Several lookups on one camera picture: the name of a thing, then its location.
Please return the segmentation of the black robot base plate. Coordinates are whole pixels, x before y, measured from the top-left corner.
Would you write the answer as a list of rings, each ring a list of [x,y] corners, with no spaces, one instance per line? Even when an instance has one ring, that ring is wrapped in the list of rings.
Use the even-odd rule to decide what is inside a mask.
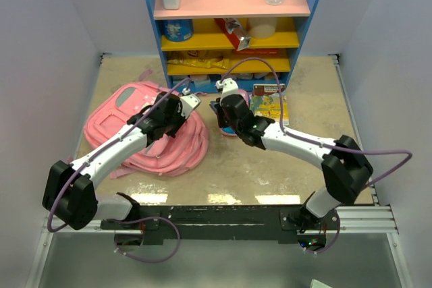
[[[140,231],[145,245],[165,239],[299,243],[319,250],[329,231],[340,230],[335,210],[317,219],[300,205],[139,206],[126,220],[102,221],[104,230]]]

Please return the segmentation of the pink student backpack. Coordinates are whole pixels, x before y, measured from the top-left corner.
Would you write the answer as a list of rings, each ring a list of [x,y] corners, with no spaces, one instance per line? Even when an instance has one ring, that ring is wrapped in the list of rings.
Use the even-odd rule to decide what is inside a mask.
[[[84,136],[92,148],[118,133],[126,121],[155,102],[160,92],[169,89],[152,81],[131,82],[114,92],[88,117]],[[135,171],[175,177],[195,168],[209,147],[209,131],[195,111],[176,133],[164,135],[148,148],[128,158],[109,177],[116,179]]]

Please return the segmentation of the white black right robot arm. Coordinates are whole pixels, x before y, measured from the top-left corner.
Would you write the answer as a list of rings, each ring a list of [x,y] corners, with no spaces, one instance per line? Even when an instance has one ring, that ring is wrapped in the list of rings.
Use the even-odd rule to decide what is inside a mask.
[[[315,136],[281,127],[273,119],[254,115],[239,94],[217,98],[210,107],[219,127],[232,128],[246,145],[288,154],[323,172],[325,186],[288,217],[301,232],[316,229],[339,205],[353,204],[373,174],[372,165],[349,136],[319,141]]]

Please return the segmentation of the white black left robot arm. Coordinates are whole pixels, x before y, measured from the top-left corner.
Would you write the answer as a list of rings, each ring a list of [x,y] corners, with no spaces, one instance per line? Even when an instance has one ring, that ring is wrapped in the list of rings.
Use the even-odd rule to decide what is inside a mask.
[[[43,206],[49,211],[47,229],[57,231],[52,224],[54,217],[75,230],[93,220],[117,221],[125,229],[137,226],[137,202],[122,193],[98,198],[95,190],[133,154],[164,135],[174,137],[200,103],[193,94],[161,92],[154,104],[131,116],[118,133],[91,153],[71,163],[55,163],[49,171],[43,198]]]

